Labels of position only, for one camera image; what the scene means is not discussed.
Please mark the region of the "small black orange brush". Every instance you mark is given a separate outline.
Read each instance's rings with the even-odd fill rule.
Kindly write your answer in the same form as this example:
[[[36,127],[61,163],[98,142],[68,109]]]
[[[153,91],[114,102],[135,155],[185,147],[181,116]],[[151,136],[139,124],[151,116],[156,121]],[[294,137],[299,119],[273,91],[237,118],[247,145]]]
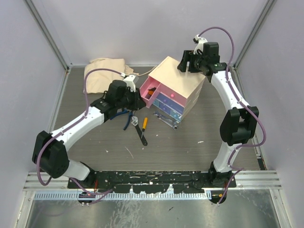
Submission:
[[[150,99],[153,93],[156,91],[156,87],[152,87],[147,90],[147,95],[145,96],[146,99]]]

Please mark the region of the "black adjustable wrench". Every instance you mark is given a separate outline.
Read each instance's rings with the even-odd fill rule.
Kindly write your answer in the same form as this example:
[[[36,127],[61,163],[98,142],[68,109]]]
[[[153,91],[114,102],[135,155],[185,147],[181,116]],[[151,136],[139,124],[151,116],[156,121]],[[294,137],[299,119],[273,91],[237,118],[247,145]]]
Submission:
[[[138,125],[138,118],[136,116],[132,116],[131,124],[135,127],[135,129],[137,131],[137,134],[138,134],[138,136],[139,136],[139,138],[140,138],[143,146],[147,146],[148,143],[147,143],[147,141],[146,141],[146,139],[145,139],[145,137],[144,137],[144,135],[143,135],[143,133],[142,133],[139,125]]]

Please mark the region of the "orange handle screwdriver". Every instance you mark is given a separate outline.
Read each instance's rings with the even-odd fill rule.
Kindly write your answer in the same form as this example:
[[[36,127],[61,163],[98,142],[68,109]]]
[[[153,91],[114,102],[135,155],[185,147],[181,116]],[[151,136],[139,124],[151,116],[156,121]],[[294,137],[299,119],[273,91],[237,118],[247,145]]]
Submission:
[[[144,121],[143,121],[143,125],[142,125],[142,135],[141,135],[141,138],[143,137],[143,133],[146,130],[147,123],[148,123],[148,118],[145,117]]]

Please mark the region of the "pastel mini drawer chest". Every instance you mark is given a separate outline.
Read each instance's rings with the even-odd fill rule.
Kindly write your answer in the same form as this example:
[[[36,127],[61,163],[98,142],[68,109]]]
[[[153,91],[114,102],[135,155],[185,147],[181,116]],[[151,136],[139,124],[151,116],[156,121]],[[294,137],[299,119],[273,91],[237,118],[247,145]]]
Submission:
[[[152,72],[140,87],[146,107],[152,105],[181,122],[196,104],[206,77],[201,73],[180,72],[178,60],[168,56]],[[156,87],[150,99],[147,90]]]

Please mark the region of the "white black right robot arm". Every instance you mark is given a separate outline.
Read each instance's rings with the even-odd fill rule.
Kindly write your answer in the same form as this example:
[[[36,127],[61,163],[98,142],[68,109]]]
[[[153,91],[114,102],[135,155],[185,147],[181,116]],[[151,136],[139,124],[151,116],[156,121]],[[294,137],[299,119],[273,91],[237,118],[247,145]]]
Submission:
[[[194,50],[185,50],[177,69],[183,73],[202,73],[215,87],[224,107],[225,117],[220,125],[222,144],[208,170],[213,187],[225,185],[232,176],[232,164],[241,149],[253,138],[259,110],[244,101],[233,82],[229,67],[220,62],[219,44],[204,39],[196,41]]]

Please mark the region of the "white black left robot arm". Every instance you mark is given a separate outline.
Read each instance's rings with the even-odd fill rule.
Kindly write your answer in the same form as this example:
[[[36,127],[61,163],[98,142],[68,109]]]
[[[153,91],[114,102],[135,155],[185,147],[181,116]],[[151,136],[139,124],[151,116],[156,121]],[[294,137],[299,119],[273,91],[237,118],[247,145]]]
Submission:
[[[118,110],[138,111],[145,106],[139,88],[130,77],[114,80],[105,95],[88,104],[77,118],[51,133],[41,131],[36,137],[32,156],[39,182],[48,185],[40,175],[40,171],[44,171],[51,179],[65,176],[84,188],[92,187],[96,180],[95,171],[82,162],[69,159],[67,152],[92,129],[114,118]]]

